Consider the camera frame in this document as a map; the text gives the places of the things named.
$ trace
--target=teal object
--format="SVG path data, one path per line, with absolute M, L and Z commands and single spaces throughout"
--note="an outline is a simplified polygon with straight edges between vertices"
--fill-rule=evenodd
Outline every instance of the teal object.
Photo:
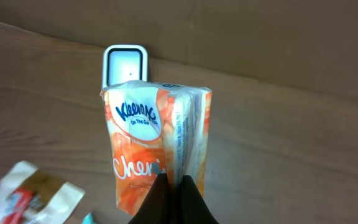
M 93 221 L 93 216 L 91 213 L 87 214 L 82 221 L 82 224 L 96 224 L 96 222 Z

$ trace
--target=white oval label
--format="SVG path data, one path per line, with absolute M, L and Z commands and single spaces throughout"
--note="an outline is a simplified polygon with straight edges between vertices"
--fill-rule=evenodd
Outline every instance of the white oval label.
M 161 120 L 156 106 L 158 88 L 109 90 L 111 115 L 126 133 L 152 141 L 161 134 Z

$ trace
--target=blurry package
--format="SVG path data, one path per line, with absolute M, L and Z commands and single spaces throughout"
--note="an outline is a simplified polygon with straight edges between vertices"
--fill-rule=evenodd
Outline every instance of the blurry package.
M 84 194 L 69 182 L 19 162 L 0 180 L 0 223 L 62 224 Z
M 172 190 L 190 175 L 203 194 L 211 90 L 134 80 L 101 96 L 118 208 L 135 215 L 161 172 Z

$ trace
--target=red object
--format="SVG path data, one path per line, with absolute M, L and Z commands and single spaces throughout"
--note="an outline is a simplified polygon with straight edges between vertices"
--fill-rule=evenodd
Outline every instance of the red object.
M 13 191 L 3 224 L 20 224 L 24 210 L 29 206 L 32 192 L 24 188 Z

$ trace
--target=brown wall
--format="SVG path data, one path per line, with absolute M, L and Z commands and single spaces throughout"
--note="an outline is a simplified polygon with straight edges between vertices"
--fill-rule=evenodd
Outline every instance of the brown wall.
M 0 21 L 358 98 L 358 1 L 0 0 Z

